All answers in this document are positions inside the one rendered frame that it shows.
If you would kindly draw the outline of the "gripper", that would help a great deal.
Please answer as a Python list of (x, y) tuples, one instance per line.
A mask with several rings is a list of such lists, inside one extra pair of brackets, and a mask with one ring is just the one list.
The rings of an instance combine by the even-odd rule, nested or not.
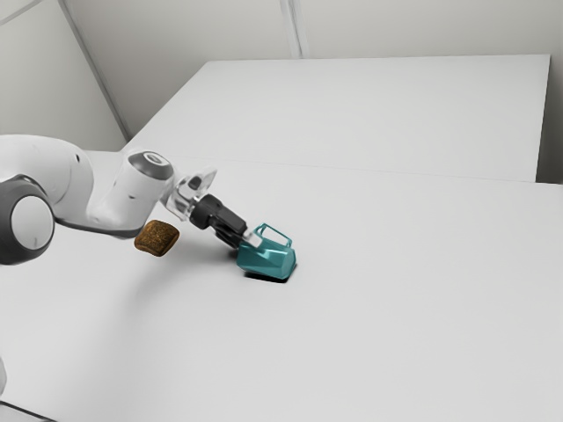
[(206, 194), (197, 201), (190, 214), (190, 222), (198, 229), (211, 227), (224, 235), (242, 236), (245, 244), (260, 247), (260, 235), (246, 232), (246, 222), (212, 194)]

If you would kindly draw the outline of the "teal faceted mug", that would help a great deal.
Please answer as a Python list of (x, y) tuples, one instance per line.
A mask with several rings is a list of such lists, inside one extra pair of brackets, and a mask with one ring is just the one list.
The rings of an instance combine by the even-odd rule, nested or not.
[[(279, 243), (265, 236), (270, 229), (283, 238)], [(238, 248), (237, 266), (247, 273), (275, 280), (288, 279), (296, 268), (296, 251), (293, 241), (278, 229), (263, 222), (252, 232), (260, 241), (259, 246), (243, 242)]]

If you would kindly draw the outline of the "brown square cushion-shaped block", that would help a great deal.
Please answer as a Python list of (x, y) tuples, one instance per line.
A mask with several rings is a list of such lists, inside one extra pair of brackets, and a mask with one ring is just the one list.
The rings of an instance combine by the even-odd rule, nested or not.
[(179, 230), (167, 222), (151, 220), (134, 240), (137, 250), (163, 257), (178, 241)]

